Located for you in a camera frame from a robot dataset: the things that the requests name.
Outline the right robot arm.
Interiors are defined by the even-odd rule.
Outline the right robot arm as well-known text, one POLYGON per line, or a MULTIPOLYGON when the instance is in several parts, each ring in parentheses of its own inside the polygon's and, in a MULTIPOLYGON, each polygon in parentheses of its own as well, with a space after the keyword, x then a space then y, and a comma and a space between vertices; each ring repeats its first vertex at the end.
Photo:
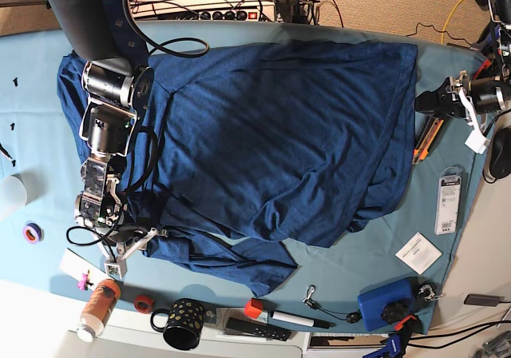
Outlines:
POLYGON ((113 246, 138 241, 149 227, 133 223, 127 199, 149 178, 158 140, 143 124, 154 70, 134 28, 128 0, 48 0, 74 53, 84 60, 86 105, 77 135, 89 154, 81 167, 84 188, 76 226, 90 231, 109 256, 113 246))

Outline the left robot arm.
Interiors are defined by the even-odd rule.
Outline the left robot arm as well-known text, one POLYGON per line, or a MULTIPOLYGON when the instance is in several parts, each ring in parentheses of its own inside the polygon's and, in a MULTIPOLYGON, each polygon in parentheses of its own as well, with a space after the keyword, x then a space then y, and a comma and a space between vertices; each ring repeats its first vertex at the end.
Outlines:
POLYGON ((476 0, 489 11, 489 23, 471 45, 486 56, 473 74, 461 71, 449 76, 434 91, 416 97, 417 112, 437 118, 470 119, 476 115, 510 110, 510 0, 476 0))

